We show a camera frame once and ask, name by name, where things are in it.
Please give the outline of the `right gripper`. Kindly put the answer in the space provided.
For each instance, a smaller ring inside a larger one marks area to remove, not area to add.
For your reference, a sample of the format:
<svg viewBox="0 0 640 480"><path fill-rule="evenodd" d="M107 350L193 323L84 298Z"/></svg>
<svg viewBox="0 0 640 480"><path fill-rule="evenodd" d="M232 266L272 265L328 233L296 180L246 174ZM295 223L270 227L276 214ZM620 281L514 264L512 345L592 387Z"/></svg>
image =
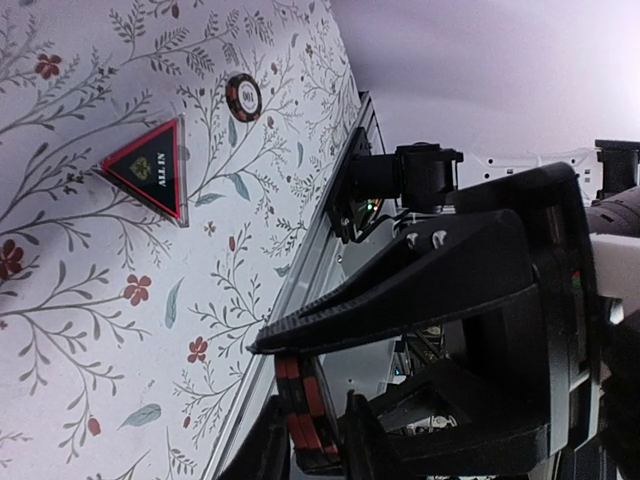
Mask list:
<svg viewBox="0 0 640 480"><path fill-rule="evenodd" d="M598 426L601 310L576 172L534 168L464 188L454 205L459 214L510 209L522 220L545 325L549 452L584 445Z"/></svg>

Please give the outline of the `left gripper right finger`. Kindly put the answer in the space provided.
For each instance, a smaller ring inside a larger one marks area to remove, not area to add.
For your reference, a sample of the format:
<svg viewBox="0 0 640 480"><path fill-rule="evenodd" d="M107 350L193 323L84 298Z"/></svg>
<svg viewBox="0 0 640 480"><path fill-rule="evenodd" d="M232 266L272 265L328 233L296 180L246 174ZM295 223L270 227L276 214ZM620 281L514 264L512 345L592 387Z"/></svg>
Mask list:
<svg viewBox="0 0 640 480"><path fill-rule="evenodd" d="M392 448L367 399L347 393L342 421L343 460L347 479L414 479Z"/></svg>

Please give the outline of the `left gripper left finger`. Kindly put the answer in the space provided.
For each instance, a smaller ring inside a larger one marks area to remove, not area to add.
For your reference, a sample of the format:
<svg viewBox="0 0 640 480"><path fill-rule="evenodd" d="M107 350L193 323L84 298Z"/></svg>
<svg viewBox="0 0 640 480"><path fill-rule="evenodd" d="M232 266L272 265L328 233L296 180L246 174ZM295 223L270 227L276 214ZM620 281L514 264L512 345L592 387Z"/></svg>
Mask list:
<svg viewBox="0 0 640 480"><path fill-rule="evenodd" d="M279 395L269 397L220 480L287 480L291 452Z"/></svg>

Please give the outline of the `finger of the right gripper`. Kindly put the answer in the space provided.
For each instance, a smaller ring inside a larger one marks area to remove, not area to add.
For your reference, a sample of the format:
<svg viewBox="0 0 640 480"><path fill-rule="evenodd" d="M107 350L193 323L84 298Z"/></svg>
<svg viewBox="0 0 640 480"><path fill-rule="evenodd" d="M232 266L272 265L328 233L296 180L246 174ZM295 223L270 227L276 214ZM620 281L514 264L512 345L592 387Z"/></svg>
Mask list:
<svg viewBox="0 0 640 480"><path fill-rule="evenodd" d="M248 349L345 350L483 313L533 284L514 211L441 215L410 226L343 284L263 327Z"/></svg>
<svg viewBox="0 0 640 480"><path fill-rule="evenodd" d="M534 393L465 369L425 369L367 401L413 475L522 475L549 456Z"/></svg>

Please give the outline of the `orange short chip stack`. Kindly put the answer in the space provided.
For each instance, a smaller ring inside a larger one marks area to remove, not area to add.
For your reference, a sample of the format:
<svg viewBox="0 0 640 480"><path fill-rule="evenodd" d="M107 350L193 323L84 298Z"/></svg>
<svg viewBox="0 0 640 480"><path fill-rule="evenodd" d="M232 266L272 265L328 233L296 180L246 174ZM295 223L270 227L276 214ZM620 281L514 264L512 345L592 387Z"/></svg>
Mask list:
<svg viewBox="0 0 640 480"><path fill-rule="evenodd" d="M297 466L308 475L342 474L341 436L319 359L278 355L274 366Z"/></svg>

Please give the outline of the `black triangle card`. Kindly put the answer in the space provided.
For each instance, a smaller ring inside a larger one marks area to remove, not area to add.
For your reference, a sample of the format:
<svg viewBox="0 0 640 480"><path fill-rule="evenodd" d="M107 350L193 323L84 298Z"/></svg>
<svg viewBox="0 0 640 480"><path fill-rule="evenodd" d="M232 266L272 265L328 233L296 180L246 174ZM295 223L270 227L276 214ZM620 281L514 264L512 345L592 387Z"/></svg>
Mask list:
<svg viewBox="0 0 640 480"><path fill-rule="evenodd" d="M96 172L180 228L189 226L185 118L176 115L104 157Z"/></svg>

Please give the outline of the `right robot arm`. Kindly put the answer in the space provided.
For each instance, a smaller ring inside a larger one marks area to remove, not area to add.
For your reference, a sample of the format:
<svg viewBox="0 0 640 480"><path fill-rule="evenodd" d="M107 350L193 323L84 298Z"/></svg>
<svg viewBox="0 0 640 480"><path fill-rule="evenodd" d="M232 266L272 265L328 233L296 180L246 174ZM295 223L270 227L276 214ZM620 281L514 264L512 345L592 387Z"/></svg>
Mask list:
<svg viewBox="0 0 640 480"><path fill-rule="evenodd" d="M603 142L585 206L563 162L455 189L436 145L358 157L359 198L400 197L419 219L342 285L263 327L277 391L227 479L292 467L345 479L639 475L639 147ZM429 327L434 362L337 414L321 356Z"/></svg>

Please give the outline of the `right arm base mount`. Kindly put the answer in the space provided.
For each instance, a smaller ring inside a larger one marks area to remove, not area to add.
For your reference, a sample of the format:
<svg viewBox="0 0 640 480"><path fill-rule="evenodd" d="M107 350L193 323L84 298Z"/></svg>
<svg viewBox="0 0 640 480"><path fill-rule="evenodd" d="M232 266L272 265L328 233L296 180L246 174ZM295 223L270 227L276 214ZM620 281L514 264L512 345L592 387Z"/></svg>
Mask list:
<svg viewBox="0 0 640 480"><path fill-rule="evenodd" d="M368 91L358 95L360 111L335 165L324 205L331 231L343 244L354 241L381 208L381 200L358 200L352 180L353 160L386 153L372 97Z"/></svg>

